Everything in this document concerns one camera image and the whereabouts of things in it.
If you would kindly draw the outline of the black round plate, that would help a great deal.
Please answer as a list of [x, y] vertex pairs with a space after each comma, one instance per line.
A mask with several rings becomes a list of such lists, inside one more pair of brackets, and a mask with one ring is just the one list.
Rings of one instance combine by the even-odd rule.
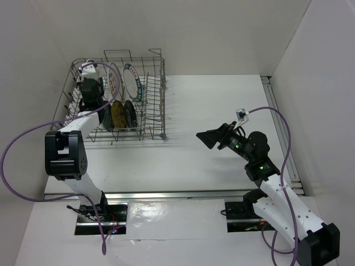
[[124, 112], [127, 128], [129, 128], [131, 131], [136, 131], [136, 128], [138, 126], [138, 120], [136, 117], [134, 105], [130, 100], [125, 101]]

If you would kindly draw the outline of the white plate teal lettered rim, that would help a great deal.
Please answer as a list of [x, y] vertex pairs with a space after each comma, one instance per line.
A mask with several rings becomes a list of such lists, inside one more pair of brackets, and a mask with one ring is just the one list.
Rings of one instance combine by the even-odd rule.
[[143, 99], [143, 86], [138, 72], [129, 63], [123, 66], [123, 83], [130, 99], [136, 103], [141, 102]]

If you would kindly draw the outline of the white plate teal red rim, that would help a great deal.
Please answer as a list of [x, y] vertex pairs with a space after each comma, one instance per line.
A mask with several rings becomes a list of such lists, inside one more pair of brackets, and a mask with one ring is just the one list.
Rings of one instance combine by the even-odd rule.
[[103, 83], [103, 78], [100, 76], [100, 70], [98, 69], [97, 64], [93, 64], [92, 67], [95, 68], [95, 71], [98, 75], [97, 81], [99, 83], [99, 97], [103, 98], [104, 96], [104, 83]]

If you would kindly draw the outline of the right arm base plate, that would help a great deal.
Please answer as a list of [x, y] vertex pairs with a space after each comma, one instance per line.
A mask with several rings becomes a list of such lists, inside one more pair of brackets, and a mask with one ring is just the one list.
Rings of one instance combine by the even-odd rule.
[[231, 232], [257, 232], [264, 230], [274, 231], [263, 218], [253, 213], [245, 202], [225, 202], [225, 208], [220, 214], [226, 218], [227, 231]]

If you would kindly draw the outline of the yellow patterned plate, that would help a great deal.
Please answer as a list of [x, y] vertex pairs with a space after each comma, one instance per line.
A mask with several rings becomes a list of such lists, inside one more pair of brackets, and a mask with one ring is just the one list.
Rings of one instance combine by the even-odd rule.
[[113, 101], [111, 106], [111, 117], [115, 128], [119, 131], [124, 131], [126, 128], [126, 118], [124, 106], [118, 100]]

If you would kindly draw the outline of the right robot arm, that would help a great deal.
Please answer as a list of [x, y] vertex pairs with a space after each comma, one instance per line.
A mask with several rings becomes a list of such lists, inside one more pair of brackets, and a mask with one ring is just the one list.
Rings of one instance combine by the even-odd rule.
[[268, 222], [293, 248], [299, 265], [325, 265], [339, 257], [340, 231], [327, 224], [295, 194], [268, 156], [267, 136], [254, 131], [239, 135], [232, 124], [198, 132], [209, 149], [229, 148], [247, 161], [245, 171], [257, 186], [243, 196], [242, 211]]

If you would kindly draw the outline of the white plate red characters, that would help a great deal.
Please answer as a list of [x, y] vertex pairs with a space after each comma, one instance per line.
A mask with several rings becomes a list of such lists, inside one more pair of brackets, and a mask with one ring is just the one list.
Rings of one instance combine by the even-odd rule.
[[112, 98], [121, 101], [122, 96], [122, 78], [119, 68], [115, 63], [110, 63], [110, 68], [107, 71], [106, 80], [108, 82], [108, 87], [111, 92]]

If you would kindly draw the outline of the blue white patterned plate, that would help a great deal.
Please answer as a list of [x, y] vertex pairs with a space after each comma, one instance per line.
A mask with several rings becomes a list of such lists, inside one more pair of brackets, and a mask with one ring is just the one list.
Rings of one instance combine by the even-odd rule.
[[102, 121], [102, 126], [107, 131], [112, 131], [114, 129], [114, 124], [113, 124], [113, 120], [112, 120], [112, 116], [111, 116], [111, 106], [110, 105], [108, 105], [105, 108], [104, 117], [103, 117], [103, 121]]

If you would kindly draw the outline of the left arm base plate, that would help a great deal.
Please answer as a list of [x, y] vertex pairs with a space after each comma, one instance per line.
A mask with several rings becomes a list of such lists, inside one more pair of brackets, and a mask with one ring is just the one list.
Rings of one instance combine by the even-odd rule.
[[[77, 214], [75, 225], [75, 236], [93, 236], [100, 235], [97, 217], [92, 213], [84, 213], [83, 207], [73, 208], [67, 205], [67, 209]], [[100, 222], [103, 233], [112, 235], [126, 234], [126, 221], [128, 216], [128, 204], [111, 204], [108, 205], [107, 214], [100, 214]]]

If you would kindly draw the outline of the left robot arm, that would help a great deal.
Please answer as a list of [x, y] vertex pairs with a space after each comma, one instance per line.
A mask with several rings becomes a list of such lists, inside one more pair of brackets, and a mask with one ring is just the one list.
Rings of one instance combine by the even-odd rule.
[[103, 221], [109, 216], [107, 198], [87, 173], [88, 158], [84, 139], [104, 119], [104, 90], [93, 78], [79, 83], [82, 101], [80, 113], [59, 131], [45, 135], [45, 170], [50, 176], [65, 183], [76, 195], [80, 194], [79, 213]]

